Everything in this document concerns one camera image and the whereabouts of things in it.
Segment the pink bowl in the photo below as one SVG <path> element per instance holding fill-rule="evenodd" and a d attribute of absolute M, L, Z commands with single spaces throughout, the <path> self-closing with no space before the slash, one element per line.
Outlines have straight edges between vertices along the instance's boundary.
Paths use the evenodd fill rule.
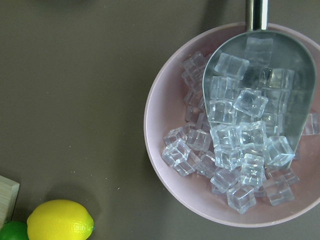
<path fill-rule="evenodd" d="M 144 139 L 150 162 L 168 191 L 196 214 L 220 224 L 258 228 L 290 221 L 320 202 L 320 137 L 305 135 L 299 142 L 300 159 L 292 162 L 292 170 L 300 181 L 291 186 L 292 201 L 272 206 L 267 198 L 239 214 L 227 204 L 226 197 L 211 192 L 207 178 L 197 174 L 180 176 L 162 160 L 165 134 L 184 123 L 184 96 L 187 87 L 181 78 L 183 60 L 195 51 L 209 54 L 224 41 L 243 33 L 244 22 L 230 23 L 210 29 L 179 48 L 156 76 L 145 105 Z"/>

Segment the steel ice scoop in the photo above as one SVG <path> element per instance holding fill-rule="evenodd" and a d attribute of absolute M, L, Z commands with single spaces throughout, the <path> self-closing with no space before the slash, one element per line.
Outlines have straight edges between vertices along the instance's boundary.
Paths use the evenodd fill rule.
<path fill-rule="evenodd" d="M 210 57 L 202 81 L 216 149 L 288 166 L 312 106 L 318 73 L 301 36 L 268 30 L 268 2 L 246 2 L 246 30 Z"/>

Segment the yellow lemon near lime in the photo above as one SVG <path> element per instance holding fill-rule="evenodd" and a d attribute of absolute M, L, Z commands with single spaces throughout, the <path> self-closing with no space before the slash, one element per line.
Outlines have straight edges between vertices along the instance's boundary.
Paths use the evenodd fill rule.
<path fill-rule="evenodd" d="M 27 218 L 30 240 L 86 240 L 94 220 L 80 203 L 56 199 L 37 206 Z"/>

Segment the wooden cutting board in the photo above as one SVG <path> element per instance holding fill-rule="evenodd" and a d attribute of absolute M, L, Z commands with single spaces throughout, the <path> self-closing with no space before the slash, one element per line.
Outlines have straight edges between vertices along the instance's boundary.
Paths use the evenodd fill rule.
<path fill-rule="evenodd" d="M 0 227 L 12 219 L 20 184 L 0 176 Z"/>

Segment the green lime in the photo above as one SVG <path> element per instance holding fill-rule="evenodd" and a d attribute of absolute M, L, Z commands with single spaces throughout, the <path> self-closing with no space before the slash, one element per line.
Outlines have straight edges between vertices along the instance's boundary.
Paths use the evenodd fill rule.
<path fill-rule="evenodd" d="M 0 230 L 1 240 L 29 240 L 27 224 L 21 221 L 11 221 L 3 225 Z"/>

